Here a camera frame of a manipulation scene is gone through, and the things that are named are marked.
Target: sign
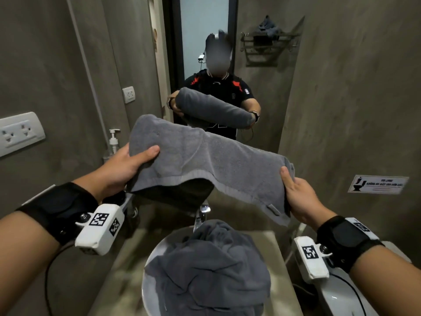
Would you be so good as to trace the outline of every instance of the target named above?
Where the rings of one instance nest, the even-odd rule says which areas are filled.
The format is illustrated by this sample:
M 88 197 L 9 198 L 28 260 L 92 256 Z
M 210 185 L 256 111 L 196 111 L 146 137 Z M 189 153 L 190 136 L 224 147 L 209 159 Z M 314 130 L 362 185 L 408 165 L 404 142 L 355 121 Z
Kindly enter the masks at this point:
M 348 193 L 399 194 L 409 177 L 355 175 Z

